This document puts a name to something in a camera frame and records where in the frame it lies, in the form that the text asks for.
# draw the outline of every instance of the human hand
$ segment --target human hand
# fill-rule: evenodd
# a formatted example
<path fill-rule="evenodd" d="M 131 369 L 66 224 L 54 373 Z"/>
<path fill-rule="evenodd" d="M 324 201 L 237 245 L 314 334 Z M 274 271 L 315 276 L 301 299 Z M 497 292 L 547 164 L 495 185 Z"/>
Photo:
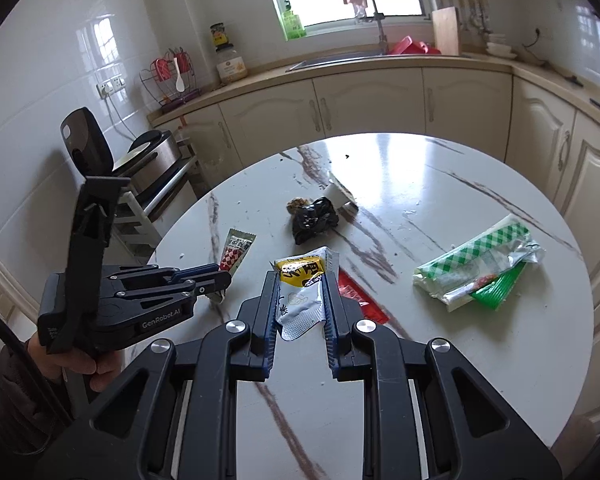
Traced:
<path fill-rule="evenodd" d="M 77 348 L 71 348 L 63 354 L 47 354 L 46 348 L 40 344 L 38 332 L 29 339 L 27 349 L 33 362 L 47 379 L 58 380 L 62 374 L 62 368 L 67 368 L 77 374 L 93 376 L 89 386 L 94 392 L 103 391 L 122 370 L 122 352 L 120 351 L 108 352 L 98 357 L 97 360 Z"/>

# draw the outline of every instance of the silver screw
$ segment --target silver screw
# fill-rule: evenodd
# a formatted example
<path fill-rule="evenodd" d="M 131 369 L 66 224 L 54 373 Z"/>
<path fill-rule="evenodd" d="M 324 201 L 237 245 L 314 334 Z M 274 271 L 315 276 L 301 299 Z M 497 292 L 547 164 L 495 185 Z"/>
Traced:
<path fill-rule="evenodd" d="M 449 352 L 449 350 L 451 350 L 451 343 L 449 341 L 447 341 L 446 339 L 434 339 L 431 342 L 431 348 L 433 348 L 436 352 L 440 352 L 442 354 L 445 354 L 447 352 Z"/>
<path fill-rule="evenodd" d="M 168 339 L 156 339 L 151 343 L 151 352 L 162 354 L 171 347 L 171 342 Z"/>
<path fill-rule="evenodd" d="M 228 322 L 224 327 L 226 328 L 227 332 L 231 332 L 232 334 L 237 334 L 247 328 L 247 326 L 239 319 L 234 319 Z"/>
<path fill-rule="evenodd" d="M 373 332 L 376 329 L 376 324 L 370 319 L 361 319 L 356 323 L 356 328 L 360 330 L 360 332 Z"/>

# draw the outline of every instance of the green soap bottle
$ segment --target green soap bottle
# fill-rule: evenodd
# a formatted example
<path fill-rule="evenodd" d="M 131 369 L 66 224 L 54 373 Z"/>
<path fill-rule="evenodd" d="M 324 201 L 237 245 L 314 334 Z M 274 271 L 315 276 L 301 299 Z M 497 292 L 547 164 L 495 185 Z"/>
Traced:
<path fill-rule="evenodd" d="M 282 25 L 285 28 L 285 35 L 288 40 L 296 40 L 297 38 L 304 38 L 306 36 L 306 30 L 302 26 L 300 16 L 294 14 L 291 10 L 291 2 L 285 0 L 285 12 L 282 13 Z"/>

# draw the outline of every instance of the green checkered pattern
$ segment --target green checkered pattern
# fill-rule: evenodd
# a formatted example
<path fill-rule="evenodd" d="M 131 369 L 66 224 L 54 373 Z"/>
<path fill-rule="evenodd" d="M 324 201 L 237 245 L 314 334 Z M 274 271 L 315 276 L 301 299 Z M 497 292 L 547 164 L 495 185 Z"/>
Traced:
<path fill-rule="evenodd" d="M 444 254 L 439 259 L 419 267 L 417 270 L 426 278 L 433 279 L 475 260 L 494 247 L 506 244 L 516 238 L 523 238 L 528 233 L 529 230 L 519 222 L 509 224 L 492 233 L 471 240 L 452 252 Z"/>

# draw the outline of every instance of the white table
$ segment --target white table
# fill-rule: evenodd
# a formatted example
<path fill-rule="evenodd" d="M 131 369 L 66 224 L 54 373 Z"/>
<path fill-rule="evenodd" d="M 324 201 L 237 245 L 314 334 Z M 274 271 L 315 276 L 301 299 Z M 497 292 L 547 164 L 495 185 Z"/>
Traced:
<path fill-rule="evenodd" d="M 355 195 L 355 218 L 335 232 L 294 244 L 288 200 L 317 199 L 327 171 Z M 489 228 L 509 212 L 546 249 L 541 267 L 521 275 L 497 312 L 475 302 L 453 313 L 412 284 L 413 269 Z M 443 336 L 491 381 L 545 444 L 554 443 L 575 406 L 592 346 L 587 270 L 554 206 L 527 180 L 471 148 L 408 134 L 321 140 L 271 156 L 197 202 L 164 237 L 152 263 L 218 262 L 230 228 L 257 234 L 222 312 L 199 298 L 194 317 L 164 332 L 176 343 L 200 338 L 260 295 L 269 262 L 321 245 L 391 315 L 402 337 Z M 149 342 L 135 349 L 144 348 Z M 361 383 L 337 383 L 322 331 L 278 337 L 265 384 L 240 383 L 237 466 L 241 480 L 360 478 Z"/>

